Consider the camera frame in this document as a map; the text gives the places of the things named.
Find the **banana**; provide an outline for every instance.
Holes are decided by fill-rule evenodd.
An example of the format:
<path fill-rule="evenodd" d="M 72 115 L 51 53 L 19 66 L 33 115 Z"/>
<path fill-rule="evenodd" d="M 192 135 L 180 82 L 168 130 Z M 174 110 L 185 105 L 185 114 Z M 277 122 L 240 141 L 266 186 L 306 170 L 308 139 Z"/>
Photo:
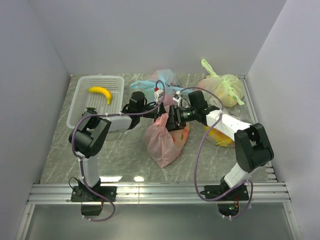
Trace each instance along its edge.
<path fill-rule="evenodd" d="M 108 103 L 108 105 L 109 105 L 110 102 L 111 102 L 112 95 L 111 95 L 111 93 L 109 92 L 109 90 L 108 90 L 108 89 L 105 89 L 104 87 L 94 86 L 94 87 L 89 88 L 89 89 L 88 89 L 88 92 L 103 94 L 103 95 L 106 97 L 106 102 Z"/>

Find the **basket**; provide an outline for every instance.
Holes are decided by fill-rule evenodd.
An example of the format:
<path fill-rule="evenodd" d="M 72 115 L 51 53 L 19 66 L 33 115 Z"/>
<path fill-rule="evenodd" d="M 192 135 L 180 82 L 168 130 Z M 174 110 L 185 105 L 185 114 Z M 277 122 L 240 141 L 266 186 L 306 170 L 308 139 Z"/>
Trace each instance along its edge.
<path fill-rule="evenodd" d="M 88 92 L 91 87 L 103 87 L 110 91 L 110 105 L 103 94 Z M 72 98 L 69 114 L 66 120 L 68 128 L 75 128 L 87 108 L 95 108 L 99 114 L 116 114 L 121 111 L 125 80 L 121 76 L 92 75 L 79 79 Z"/>

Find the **marble tabletop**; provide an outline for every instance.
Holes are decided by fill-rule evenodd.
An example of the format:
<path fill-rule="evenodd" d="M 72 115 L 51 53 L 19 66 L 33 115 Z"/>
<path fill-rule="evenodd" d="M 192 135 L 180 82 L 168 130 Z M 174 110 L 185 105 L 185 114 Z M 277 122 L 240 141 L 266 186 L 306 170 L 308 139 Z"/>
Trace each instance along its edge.
<path fill-rule="evenodd" d="M 119 74 L 125 81 L 123 102 L 129 102 L 130 84 L 146 80 L 150 74 Z M 178 74 L 181 87 L 196 86 L 204 74 Z M 73 75 L 65 96 L 60 117 L 53 136 L 46 160 L 41 183 L 66 183 L 70 177 L 79 176 L 79 164 L 72 154 L 68 137 L 71 132 L 66 125 L 71 101 L 82 75 Z M 248 109 L 249 105 L 236 105 L 228 109 L 229 113 L 240 120 L 253 123 Z M 152 119 L 141 118 L 139 125 L 132 130 L 121 130 L 108 133 L 101 151 L 98 153 L 98 170 L 102 182 L 181 182 L 193 181 L 194 167 L 200 141 L 205 133 L 199 122 L 190 123 L 187 142 L 180 156 L 170 165 L 160 168 L 147 152 L 144 143 L 146 129 L 153 123 Z M 197 172 L 199 181 L 219 182 L 236 163 L 234 148 L 216 146 L 204 142 Z M 268 174 L 264 167 L 252 174 L 253 181 L 266 182 Z"/>

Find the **blue plastic bag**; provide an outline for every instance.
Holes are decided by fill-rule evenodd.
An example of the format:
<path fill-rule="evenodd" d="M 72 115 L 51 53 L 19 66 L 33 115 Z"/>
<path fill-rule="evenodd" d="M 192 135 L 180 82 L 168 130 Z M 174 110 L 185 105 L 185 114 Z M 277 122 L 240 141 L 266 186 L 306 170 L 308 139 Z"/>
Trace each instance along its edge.
<path fill-rule="evenodd" d="M 131 89 L 140 90 L 144 93 L 147 102 L 155 101 L 155 87 L 156 81 L 161 80 L 165 85 L 165 99 L 163 100 L 164 105 L 171 105 L 175 102 L 172 100 L 173 95 L 177 91 L 181 91 L 183 87 L 179 87 L 179 81 L 177 75 L 170 69 L 157 70 L 148 80 L 136 81 L 130 85 Z M 162 89 L 162 84 L 158 84 L 157 87 Z M 191 93 L 192 90 L 187 89 L 183 91 L 184 94 Z"/>

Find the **white wall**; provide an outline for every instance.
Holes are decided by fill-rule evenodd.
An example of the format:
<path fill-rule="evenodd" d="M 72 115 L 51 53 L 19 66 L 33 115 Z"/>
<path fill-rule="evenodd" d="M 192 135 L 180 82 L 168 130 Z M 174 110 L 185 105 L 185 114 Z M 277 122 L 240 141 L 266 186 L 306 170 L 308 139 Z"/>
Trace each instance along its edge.
<path fill-rule="evenodd" d="M 26 0 L 0 0 L 0 235 L 14 239 L 38 182 L 68 86 Z"/>
<path fill-rule="evenodd" d="M 248 74 L 306 240 L 320 238 L 319 23 L 319 0 L 287 0 Z"/>
<path fill-rule="evenodd" d="M 286 0 L 29 0 L 69 73 L 247 74 Z"/>

